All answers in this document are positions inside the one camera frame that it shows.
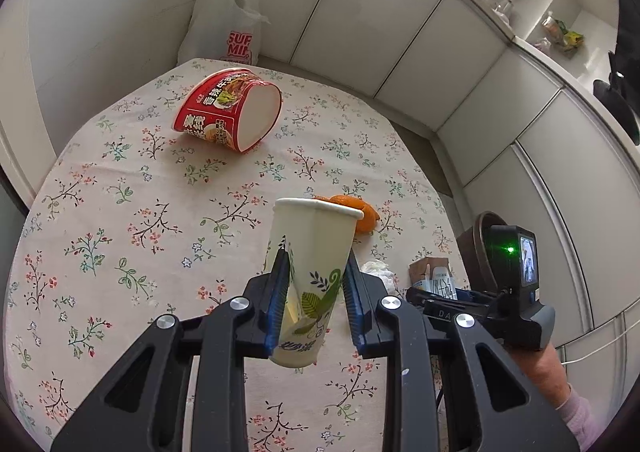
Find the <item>person forearm pink sleeve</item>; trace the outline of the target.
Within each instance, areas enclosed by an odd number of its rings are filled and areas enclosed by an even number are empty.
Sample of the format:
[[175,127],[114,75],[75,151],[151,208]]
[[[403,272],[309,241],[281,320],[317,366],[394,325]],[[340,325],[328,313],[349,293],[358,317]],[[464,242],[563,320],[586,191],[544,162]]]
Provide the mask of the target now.
[[600,436],[601,429],[589,401],[568,382],[558,353],[552,344],[544,350],[508,349],[511,358],[559,413],[576,438],[579,449],[587,451]]

